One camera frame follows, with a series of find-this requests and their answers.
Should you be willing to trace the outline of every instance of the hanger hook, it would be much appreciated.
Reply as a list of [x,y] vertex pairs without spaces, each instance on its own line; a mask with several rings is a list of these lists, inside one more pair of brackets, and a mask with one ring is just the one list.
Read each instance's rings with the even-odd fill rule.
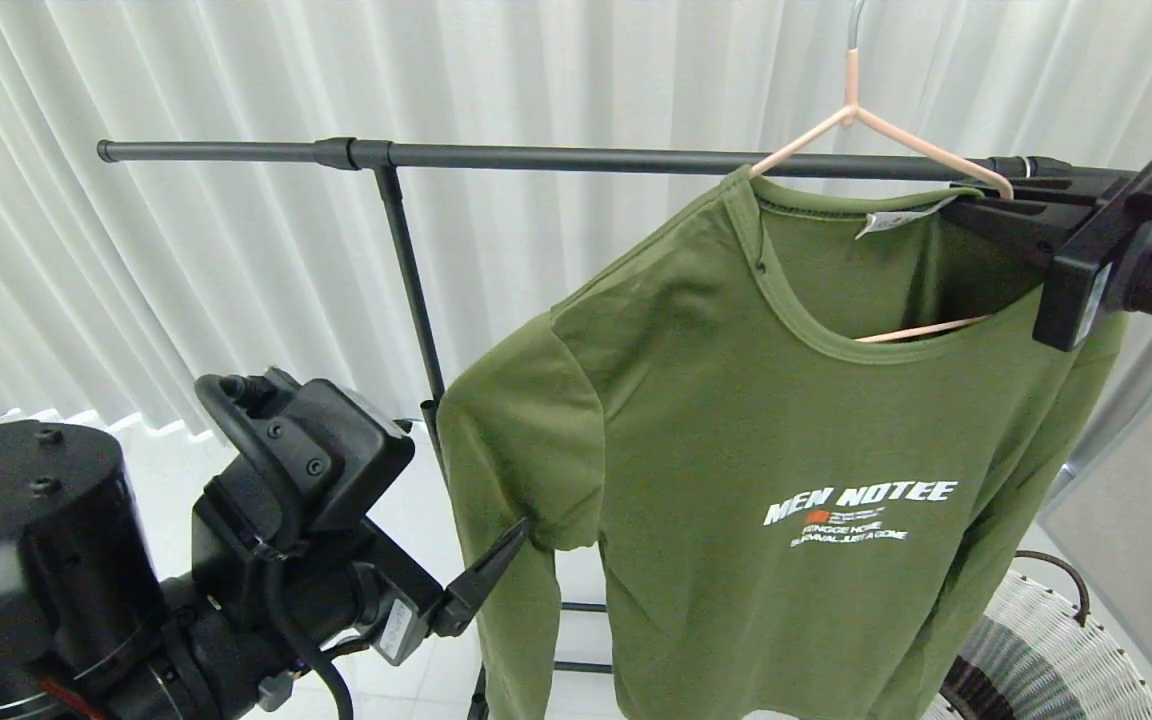
[[851,22],[847,23],[847,50],[857,50],[861,46],[861,10],[864,6],[865,0],[856,0],[851,6]]

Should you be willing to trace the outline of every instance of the clothes hanger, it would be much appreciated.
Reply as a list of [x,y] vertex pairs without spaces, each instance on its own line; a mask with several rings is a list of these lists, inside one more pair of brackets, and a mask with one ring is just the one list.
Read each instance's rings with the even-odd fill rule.
[[[1015,191],[1011,189],[1011,182],[1009,179],[1006,179],[1005,176],[1001,176],[1001,174],[993,170],[983,168],[973,161],[961,158],[961,156],[955,156],[954,152],[932,145],[931,142],[924,141],[923,138],[915,136],[912,132],[904,131],[904,129],[895,127],[892,123],[888,123],[887,120],[884,120],[877,114],[870,113],[869,109],[861,107],[861,10],[864,9],[864,6],[865,0],[855,1],[855,5],[851,6],[850,23],[847,24],[847,38],[849,38],[849,44],[847,44],[847,74],[842,108],[838,109],[838,113],[824,119],[818,127],[809,129],[808,132],[803,132],[803,136],[799,136],[796,141],[788,143],[788,145],[781,147],[776,152],[772,152],[772,154],[767,156],[767,158],[759,160],[753,168],[750,169],[750,177],[761,176],[763,173],[776,167],[781,160],[785,160],[788,156],[794,156],[795,152],[802,150],[809,142],[814,141],[814,138],[823,136],[833,126],[841,124],[844,128],[849,128],[855,120],[859,120],[863,124],[879,132],[879,135],[890,137],[893,141],[900,142],[901,145],[918,152],[920,156],[926,156],[932,160],[937,160],[937,162],[941,165],[947,165],[947,167],[965,174],[965,176],[978,179],[978,181],[988,184],[988,187],[995,188],[995,190],[998,190],[998,195],[1000,195],[1002,199],[1015,199]],[[977,318],[965,318],[961,320],[950,320],[949,323],[923,325],[923,327],[918,328],[905,328],[890,333],[876,334],[876,336],[856,338],[856,342],[873,343],[904,340],[904,338],[919,338],[925,336],[925,334],[964,328],[967,325],[979,323],[986,318],[988,318],[987,314],[979,314]]]

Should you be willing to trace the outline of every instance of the olive green t-shirt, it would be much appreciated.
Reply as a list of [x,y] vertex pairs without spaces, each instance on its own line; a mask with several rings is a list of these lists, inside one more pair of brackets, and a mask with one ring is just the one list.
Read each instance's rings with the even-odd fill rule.
[[971,192],[835,199],[742,168],[453,384],[467,559],[535,520],[479,615],[493,719],[544,717],[553,553],[593,543],[630,719],[922,714],[1124,327],[1039,344],[1039,270],[893,214]]

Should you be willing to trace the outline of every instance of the white tile floor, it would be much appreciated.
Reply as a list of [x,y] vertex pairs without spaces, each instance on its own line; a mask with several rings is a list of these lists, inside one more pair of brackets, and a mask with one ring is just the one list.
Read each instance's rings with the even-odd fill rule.
[[[45,419],[59,418],[47,416]],[[69,420],[99,424],[93,416]],[[189,509],[211,475],[228,464],[233,450],[214,438],[191,438],[179,429],[169,433],[150,432],[136,419],[115,424],[111,432],[123,444],[132,488],[141,503],[147,550],[157,573],[160,577],[169,577],[187,571]],[[450,521],[447,493],[429,450],[429,439],[422,434],[417,439],[419,455],[370,516],[445,584],[456,577],[463,562]],[[1056,550],[1038,528],[1025,538],[1024,547],[1046,552]],[[602,568],[596,551],[562,553],[556,566],[566,600],[598,602],[602,599]],[[1059,592],[1071,593],[1071,585],[1060,570],[1030,562],[1024,571]],[[1099,609],[1097,616],[1132,653],[1142,674],[1152,685],[1152,667],[1121,632],[1117,621]],[[602,617],[573,612],[563,614],[558,657],[607,662],[609,655],[611,632]],[[426,641],[411,659],[399,667],[389,666],[376,653],[344,657],[338,661],[338,667],[353,689],[359,720],[461,720],[467,715],[479,661],[479,649],[471,629],[461,638]],[[314,676],[301,680],[291,700],[276,712],[279,720],[319,720],[334,715],[332,696]],[[611,679],[571,673],[554,676],[548,720],[607,720],[621,714]],[[750,717],[756,720],[783,719],[783,715],[772,712]]]

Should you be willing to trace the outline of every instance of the curtain fold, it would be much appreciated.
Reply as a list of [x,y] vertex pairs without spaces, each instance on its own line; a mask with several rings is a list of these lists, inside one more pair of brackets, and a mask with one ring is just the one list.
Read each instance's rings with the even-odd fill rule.
[[[202,373],[429,395],[371,177],[96,142],[767,150],[841,101],[844,1],[0,0],[0,414],[205,427]],[[861,100],[964,156],[1152,156],[1152,0],[870,0]],[[812,151],[902,149],[864,129]],[[403,169],[452,379],[714,179]],[[892,195],[918,183],[788,181]]]

